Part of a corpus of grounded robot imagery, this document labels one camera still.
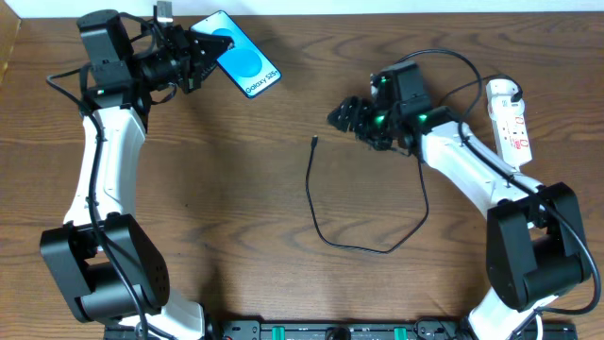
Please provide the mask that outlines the blue screen Galaxy smartphone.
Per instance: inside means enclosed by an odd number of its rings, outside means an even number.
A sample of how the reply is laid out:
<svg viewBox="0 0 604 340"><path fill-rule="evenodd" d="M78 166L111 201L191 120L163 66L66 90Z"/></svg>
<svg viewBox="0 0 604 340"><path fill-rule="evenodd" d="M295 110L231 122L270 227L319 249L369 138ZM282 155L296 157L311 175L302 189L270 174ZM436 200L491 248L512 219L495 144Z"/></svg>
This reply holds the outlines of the blue screen Galaxy smartphone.
<svg viewBox="0 0 604 340"><path fill-rule="evenodd" d="M277 67L225 11L212 13L192 25L191 30L233 40L234 46L218 59L218 64L247 98L257 97L281 80Z"/></svg>

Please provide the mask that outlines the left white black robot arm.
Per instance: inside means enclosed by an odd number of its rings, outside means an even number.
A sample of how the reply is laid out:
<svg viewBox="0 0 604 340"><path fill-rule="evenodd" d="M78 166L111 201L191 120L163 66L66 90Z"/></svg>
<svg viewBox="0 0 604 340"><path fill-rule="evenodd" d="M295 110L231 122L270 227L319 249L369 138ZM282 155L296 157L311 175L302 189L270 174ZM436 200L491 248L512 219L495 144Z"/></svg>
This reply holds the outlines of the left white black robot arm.
<svg viewBox="0 0 604 340"><path fill-rule="evenodd" d="M45 231L40 252L73 317L104 326L109 339L220 339L203 306L170 283L167 264L136 219L136 176L156 105L199 89L233 41L177 25L159 1L140 19L150 43L134 48L127 14L98 10L77 28L88 61L75 70L85 148L62 225Z"/></svg>

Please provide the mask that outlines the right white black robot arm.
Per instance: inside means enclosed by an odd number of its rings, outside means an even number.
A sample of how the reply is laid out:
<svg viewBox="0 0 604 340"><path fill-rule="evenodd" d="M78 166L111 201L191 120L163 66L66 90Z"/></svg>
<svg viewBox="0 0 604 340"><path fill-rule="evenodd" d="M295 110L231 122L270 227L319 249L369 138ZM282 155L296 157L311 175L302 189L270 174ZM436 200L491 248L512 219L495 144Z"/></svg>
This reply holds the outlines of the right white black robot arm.
<svg viewBox="0 0 604 340"><path fill-rule="evenodd" d="M460 339L546 339L561 331L542 315L585 281L600 283L579 202L564 183L524 175L530 160L521 88L480 82L497 145L483 144L446 106L434 106L418 65L403 61L370 80L371 97L346 98L327 118L379 151L403 151L451 180L487 222L489 291L458 327Z"/></svg>

